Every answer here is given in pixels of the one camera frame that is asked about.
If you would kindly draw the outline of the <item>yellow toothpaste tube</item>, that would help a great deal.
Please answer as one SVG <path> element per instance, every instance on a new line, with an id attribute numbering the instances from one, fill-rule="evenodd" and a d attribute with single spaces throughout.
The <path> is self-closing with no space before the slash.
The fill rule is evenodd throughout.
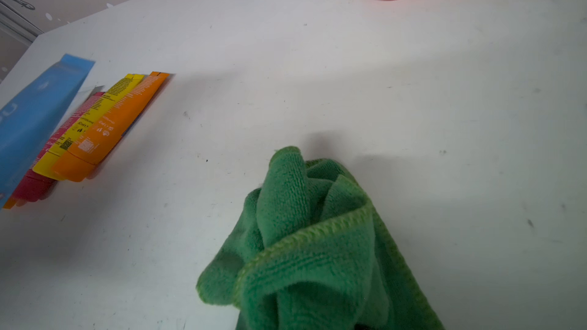
<path id="1" fill-rule="evenodd" d="M 128 74 L 108 91 L 106 91 L 90 108 L 84 112 L 76 122 L 65 131 L 60 138 L 49 148 L 43 157 L 35 164 L 33 171 L 43 177 L 53 180 L 64 180 L 54 172 L 53 167 L 64 156 L 73 143 L 80 138 L 90 127 L 97 122 L 113 105 L 128 94 L 143 79 L 143 74 Z"/>

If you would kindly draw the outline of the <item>green cleaning cloth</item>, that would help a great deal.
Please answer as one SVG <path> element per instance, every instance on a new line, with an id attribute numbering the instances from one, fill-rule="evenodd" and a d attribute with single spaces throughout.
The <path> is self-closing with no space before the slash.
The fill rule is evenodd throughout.
<path id="1" fill-rule="evenodd" d="M 371 199 L 340 163 L 277 151 L 197 282 L 240 329 L 441 329 Z"/>

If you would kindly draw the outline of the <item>orange toothpaste tube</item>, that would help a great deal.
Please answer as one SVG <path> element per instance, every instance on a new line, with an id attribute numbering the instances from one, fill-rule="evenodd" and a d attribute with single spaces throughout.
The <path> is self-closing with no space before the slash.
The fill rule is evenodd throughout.
<path id="1" fill-rule="evenodd" d="M 168 79 L 153 72 L 119 100 L 85 131 L 52 166 L 64 180 L 81 182 L 108 157 Z"/>

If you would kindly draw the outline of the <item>blue toothpaste tube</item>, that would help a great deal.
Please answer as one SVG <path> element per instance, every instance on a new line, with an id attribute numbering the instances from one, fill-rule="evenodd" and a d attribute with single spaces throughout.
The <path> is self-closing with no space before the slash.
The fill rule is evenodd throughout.
<path id="1" fill-rule="evenodd" d="M 94 64 L 65 54 L 1 108 L 2 205 L 33 166 Z"/>

